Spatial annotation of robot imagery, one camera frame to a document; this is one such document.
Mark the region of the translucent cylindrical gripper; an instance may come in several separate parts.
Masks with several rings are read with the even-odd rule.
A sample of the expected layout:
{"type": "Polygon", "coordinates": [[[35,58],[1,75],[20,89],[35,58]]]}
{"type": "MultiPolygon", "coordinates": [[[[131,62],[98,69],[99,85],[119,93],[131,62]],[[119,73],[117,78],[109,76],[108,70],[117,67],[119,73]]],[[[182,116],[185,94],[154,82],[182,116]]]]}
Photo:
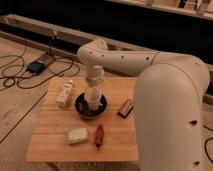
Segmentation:
{"type": "Polygon", "coordinates": [[[84,98],[86,101],[95,100],[95,93],[99,89],[101,83],[102,83],[101,79],[88,78],[88,77],[85,78],[84,98]]]}

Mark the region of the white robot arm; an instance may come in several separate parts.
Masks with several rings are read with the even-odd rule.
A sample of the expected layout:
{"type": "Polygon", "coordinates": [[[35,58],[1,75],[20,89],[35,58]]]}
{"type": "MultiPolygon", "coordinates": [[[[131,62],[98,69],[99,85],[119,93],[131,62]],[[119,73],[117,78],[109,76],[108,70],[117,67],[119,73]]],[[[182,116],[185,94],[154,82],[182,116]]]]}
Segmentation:
{"type": "Polygon", "coordinates": [[[137,78],[133,104],[140,171],[204,171],[202,101],[210,83],[198,57],[163,51],[110,51],[102,39],[82,45],[86,82],[103,69],[137,78]]]}

